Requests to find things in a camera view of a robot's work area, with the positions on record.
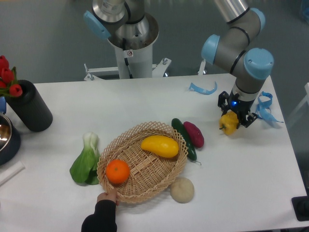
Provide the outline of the black sleeved forearm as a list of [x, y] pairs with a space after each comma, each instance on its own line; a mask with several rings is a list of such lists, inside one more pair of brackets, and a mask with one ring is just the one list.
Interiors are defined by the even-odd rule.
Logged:
[[116, 232], [116, 203], [111, 200], [101, 200], [96, 203], [93, 214], [87, 216], [82, 223], [82, 232]]

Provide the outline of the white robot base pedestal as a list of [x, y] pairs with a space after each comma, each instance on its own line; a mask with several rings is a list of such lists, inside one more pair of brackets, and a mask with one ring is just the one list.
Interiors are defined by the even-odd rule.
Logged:
[[145, 12], [142, 0], [94, 0], [84, 13], [88, 28], [114, 47], [120, 77], [128, 76], [122, 67], [153, 64], [153, 44], [159, 35], [158, 23]]

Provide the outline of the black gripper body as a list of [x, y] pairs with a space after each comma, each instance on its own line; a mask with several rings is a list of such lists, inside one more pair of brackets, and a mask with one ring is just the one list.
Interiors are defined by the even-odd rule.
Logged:
[[242, 114], [243, 116], [251, 111], [251, 106], [254, 101], [255, 93], [249, 94], [239, 89], [232, 89], [227, 100], [230, 109], [235, 113]]

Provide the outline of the person's hand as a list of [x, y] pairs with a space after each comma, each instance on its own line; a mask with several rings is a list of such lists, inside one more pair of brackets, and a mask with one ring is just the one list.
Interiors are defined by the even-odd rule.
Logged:
[[97, 202], [103, 201], [103, 200], [109, 200], [112, 201], [116, 204], [116, 206], [119, 205], [119, 201], [118, 201], [118, 191], [117, 189], [112, 189], [109, 192], [104, 192], [101, 193], [98, 197], [97, 197]]

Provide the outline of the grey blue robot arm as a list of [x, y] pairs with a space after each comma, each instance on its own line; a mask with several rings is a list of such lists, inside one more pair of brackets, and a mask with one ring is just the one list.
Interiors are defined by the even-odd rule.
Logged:
[[236, 114], [238, 125], [249, 127], [257, 118], [251, 106], [274, 66], [274, 57], [266, 49], [248, 49], [266, 24], [265, 15], [244, 0], [217, 0], [217, 8], [229, 29], [224, 36], [211, 35], [204, 43], [201, 56], [235, 77], [230, 93], [222, 92], [218, 107], [222, 114]]

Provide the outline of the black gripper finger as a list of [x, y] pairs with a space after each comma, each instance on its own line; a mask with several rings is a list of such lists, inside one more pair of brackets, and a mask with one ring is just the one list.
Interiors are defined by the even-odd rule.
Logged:
[[244, 126], [245, 128], [249, 127], [256, 119], [258, 119], [258, 115], [256, 113], [248, 112], [245, 114], [244, 112], [237, 111], [237, 118], [238, 118], [238, 124], [237, 129], [240, 127], [240, 125]]
[[228, 110], [229, 110], [229, 94], [226, 91], [223, 91], [219, 96], [218, 96], [218, 107], [222, 111], [222, 116], [225, 115]]

